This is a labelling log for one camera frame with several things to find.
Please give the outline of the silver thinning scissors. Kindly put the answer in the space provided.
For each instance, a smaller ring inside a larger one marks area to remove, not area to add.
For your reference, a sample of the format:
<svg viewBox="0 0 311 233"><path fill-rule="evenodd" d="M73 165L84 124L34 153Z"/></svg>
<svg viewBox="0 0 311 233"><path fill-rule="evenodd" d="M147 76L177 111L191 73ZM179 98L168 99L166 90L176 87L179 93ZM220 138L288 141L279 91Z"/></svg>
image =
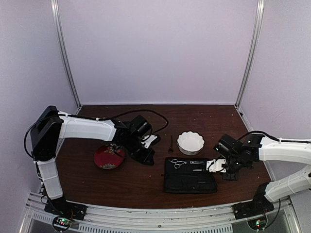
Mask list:
<svg viewBox="0 0 311 233"><path fill-rule="evenodd" d="M176 158L173 158L173 159L169 160L169 162L173 164L173 167L175 169L179 169L181 166L183 166L183 165L185 165L187 163L187 161L178 160Z"/></svg>

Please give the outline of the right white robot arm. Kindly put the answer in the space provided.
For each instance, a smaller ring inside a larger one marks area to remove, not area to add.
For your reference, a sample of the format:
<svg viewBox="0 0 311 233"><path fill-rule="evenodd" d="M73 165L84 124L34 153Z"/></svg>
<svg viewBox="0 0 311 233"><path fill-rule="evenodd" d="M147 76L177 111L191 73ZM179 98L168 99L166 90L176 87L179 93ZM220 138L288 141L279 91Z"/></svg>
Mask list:
<svg viewBox="0 0 311 233"><path fill-rule="evenodd" d="M262 131L251 131L239 139L224 134L214 150L220 158L207 162L212 173L236 174L251 168L254 162L284 161L304 164L300 171L285 178L260 185L249 203L253 214L260 214L268 204L311 187L311 142L282 139Z"/></svg>

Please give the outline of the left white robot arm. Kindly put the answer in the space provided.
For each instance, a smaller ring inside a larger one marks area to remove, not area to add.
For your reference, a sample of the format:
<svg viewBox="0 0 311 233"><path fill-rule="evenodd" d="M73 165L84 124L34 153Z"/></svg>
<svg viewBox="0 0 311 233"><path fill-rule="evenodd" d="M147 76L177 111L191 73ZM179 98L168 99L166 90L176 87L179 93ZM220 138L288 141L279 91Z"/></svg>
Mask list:
<svg viewBox="0 0 311 233"><path fill-rule="evenodd" d="M40 180L51 200L51 208L60 216L70 211L65 201L56 165L59 140L81 139L99 140L120 146L130 157L140 164L154 165L156 145L161 137L154 131L151 123L137 110L138 115L129 121L122 121L122 113L109 117L87 117L59 111L55 106L48 106L41 116L25 133L24 139L31 139L31 149L24 142L26 154L36 164Z"/></svg>

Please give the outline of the red floral plate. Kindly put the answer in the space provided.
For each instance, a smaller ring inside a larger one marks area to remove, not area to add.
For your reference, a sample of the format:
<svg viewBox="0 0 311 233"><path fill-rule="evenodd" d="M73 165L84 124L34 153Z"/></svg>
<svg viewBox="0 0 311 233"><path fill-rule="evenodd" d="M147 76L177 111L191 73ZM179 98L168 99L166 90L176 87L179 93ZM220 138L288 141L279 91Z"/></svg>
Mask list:
<svg viewBox="0 0 311 233"><path fill-rule="evenodd" d="M115 144L99 147L93 156L94 163L101 169L111 170L120 166L126 157L126 152Z"/></svg>

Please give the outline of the black zip tool case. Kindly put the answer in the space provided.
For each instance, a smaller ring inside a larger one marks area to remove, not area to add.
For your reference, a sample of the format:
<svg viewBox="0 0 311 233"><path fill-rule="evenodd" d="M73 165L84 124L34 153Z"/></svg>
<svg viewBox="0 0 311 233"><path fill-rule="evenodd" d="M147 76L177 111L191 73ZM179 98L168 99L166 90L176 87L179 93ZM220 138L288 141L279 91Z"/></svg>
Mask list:
<svg viewBox="0 0 311 233"><path fill-rule="evenodd" d="M175 169L169 160L187 161ZM167 157L164 163L163 190L175 194L212 194L217 192L217 183L212 173L206 171L206 158Z"/></svg>

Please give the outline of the white scalloped bowl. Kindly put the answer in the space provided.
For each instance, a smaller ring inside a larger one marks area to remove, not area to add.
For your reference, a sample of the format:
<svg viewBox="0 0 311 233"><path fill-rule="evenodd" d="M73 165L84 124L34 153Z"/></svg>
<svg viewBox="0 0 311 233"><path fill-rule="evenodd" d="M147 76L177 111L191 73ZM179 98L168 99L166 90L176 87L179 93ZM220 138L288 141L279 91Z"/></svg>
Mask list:
<svg viewBox="0 0 311 233"><path fill-rule="evenodd" d="M179 150L188 156L197 155L204 147L205 141L197 132L182 132L177 138Z"/></svg>

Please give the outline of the right round controller board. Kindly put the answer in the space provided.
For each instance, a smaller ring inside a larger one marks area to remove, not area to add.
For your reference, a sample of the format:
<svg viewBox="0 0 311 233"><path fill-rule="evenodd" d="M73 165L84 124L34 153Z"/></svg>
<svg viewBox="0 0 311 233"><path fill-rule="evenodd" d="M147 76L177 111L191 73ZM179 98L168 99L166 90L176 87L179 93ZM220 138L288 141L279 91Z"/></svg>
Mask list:
<svg viewBox="0 0 311 233"><path fill-rule="evenodd" d="M247 221L248 226L250 229L255 231L260 231L267 226L268 219L267 216L260 216L257 218L249 219Z"/></svg>

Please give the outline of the round controller board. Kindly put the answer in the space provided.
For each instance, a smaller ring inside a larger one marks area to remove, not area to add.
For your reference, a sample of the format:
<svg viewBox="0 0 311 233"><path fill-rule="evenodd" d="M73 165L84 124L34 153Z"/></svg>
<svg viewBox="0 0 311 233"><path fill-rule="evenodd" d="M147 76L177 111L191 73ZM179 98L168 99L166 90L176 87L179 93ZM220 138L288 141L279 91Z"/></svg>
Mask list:
<svg viewBox="0 0 311 233"><path fill-rule="evenodd" d="M72 220L62 217L62 216L56 216L52 220L52 226L57 231L66 231L71 227L71 225L72 225Z"/></svg>
<svg viewBox="0 0 311 233"><path fill-rule="evenodd" d="M255 231L260 231L267 226L268 219L267 216L260 216L257 218L249 219L247 221L248 226L250 229Z"/></svg>

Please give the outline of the left round controller board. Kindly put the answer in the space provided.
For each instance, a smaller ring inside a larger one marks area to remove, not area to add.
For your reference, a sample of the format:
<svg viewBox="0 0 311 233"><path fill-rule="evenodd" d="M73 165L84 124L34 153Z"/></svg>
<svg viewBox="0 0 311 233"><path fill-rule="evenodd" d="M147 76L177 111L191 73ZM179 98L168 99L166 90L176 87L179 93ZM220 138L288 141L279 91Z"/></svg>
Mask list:
<svg viewBox="0 0 311 233"><path fill-rule="evenodd" d="M62 217L62 216L56 216L52 220L52 226L57 231L66 231L71 227L71 225L72 225L72 220Z"/></svg>

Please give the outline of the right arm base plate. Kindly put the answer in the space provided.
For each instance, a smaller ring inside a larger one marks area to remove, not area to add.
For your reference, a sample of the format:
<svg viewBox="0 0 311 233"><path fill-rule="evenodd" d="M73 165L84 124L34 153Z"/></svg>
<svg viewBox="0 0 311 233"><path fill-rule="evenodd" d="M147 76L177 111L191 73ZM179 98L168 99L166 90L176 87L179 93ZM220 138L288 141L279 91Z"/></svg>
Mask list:
<svg viewBox="0 0 311 233"><path fill-rule="evenodd" d="M232 206L235 219L249 218L274 210L274 205L270 202L248 201L240 202Z"/></svg>

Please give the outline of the aluminium front rail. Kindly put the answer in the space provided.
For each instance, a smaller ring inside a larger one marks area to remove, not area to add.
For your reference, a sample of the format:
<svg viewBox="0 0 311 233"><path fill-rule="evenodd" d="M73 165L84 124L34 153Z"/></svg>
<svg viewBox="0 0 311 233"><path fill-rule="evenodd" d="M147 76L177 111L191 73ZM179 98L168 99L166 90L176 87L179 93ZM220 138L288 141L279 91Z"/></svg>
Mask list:
<svg viewBox="0 0 311 233"><path fill-rule="evenodd" d="M46 198L31 192L22 212L18 233L56 233L52 227L55 215L44 211ZM84 204L83 220L74 220L65 233L302 233L290 198L281 201L277 218L275 210L249 218L236 219L236 203L177 209L133 209ZM264 231L253 230L248 223L267 217Z"/></svg>

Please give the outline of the right aluminium frame post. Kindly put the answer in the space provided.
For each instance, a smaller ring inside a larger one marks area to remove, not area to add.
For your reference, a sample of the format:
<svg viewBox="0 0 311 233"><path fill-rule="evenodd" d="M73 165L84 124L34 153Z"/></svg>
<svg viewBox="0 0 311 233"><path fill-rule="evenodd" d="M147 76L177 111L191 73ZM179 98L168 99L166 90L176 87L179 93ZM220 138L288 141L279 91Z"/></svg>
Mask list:
<svg viewBox="0 0 311 233"><path fill-rule="evenodd" d="M251 74L251 69L252 69L253 61L255 59L256 49L258 46L260 33L262 29L262 23L263 23L263 18L264 18L264 7L265 7L265 1L258 0L249 53L248 53L247 60L246 60L246 66L245 66L244 73L243 73L242 83L240 85L239 93L238 93L236 103L235 103L236 108L240 108L244 93L246 91L247 83L248 83L248 80Z"/></svg>

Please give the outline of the aluminium frame post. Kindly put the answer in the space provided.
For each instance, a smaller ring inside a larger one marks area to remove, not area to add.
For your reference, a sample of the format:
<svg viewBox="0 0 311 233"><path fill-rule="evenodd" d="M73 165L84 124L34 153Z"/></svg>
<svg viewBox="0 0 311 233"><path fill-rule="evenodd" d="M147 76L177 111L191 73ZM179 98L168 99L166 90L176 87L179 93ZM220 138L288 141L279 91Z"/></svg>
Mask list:
<svg viewBox="0 0 311 233"><path fill-rule="evenodd" d="M81 108L82 105L81 105L81 102L78 96L78 92L77 92L76 85L73 80L72 71L71 71L70 64L69 64L69 57L68 57L68 53L66 50L66 44L64 40L61 17L60 17L60 12L59 12L59 3L57 0L51 0L51 8L52 8L52 16L53 16L53 20L55 24L56 34L58 38L58 44L60 48L61 60L64 66L66 78L69 83L69 88L74 98L75 105L77 106L77 108Z"/></svg>
<svg viewBox="0 0 311 233"><path fill-rule="evenodd" d="M248 53L247 60L246 60L246 66L245 66L244 73L243 73L242 83L240 85L239 93L238 93L236 103L235 103L236 108L240 108L244 93L246 91L247 83L248 83L248 80L251 74L251 69L252 69L253 61L255 59L256 49L258 46L260 33L262 29L262 23L263 23L263 18L264 18L264 7L265 7L265 1L258 0L249 53Z"/></svg>

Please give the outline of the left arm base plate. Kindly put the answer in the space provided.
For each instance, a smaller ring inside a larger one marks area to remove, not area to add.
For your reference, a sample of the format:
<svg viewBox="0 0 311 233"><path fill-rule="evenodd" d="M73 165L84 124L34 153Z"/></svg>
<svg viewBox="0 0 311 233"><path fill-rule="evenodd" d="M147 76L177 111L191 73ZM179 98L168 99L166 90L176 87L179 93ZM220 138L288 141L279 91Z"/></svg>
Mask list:
<svg viewBox="0 0 311 233"><path fill-rule="evenodd" d="M44 207L44 211L57 216L63 216L68 219L84 220L87 207L82 204L72 202L56 202L48 201Z"/></svg>

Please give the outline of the left aluminium frame post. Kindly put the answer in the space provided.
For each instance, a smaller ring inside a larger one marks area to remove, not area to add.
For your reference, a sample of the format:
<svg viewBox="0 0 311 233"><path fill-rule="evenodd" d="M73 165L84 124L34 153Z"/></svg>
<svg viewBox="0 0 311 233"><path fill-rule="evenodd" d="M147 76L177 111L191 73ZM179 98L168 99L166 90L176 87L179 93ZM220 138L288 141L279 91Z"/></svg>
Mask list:
<svg viewBox="0 0 311 233"><path fill-rule="evenodd" d="M69 64L69 57L68 57L68 53L66 50L66 44L64 40L61 17L60 17L60 12L59 12L59 3L57 0L51 0L51 8L52 8L52 16L53 16L53 20L55 24L56 34L58 38L58 44L60 48L61 60L64 66L66 78L69 83L69 88L74 98L75 105L77 106L77 108L81 108L82 105L81 105L81 102L78 96L78 92L77 92L76 85L73 80L72 71L71 71L70 64Z"/></svg>

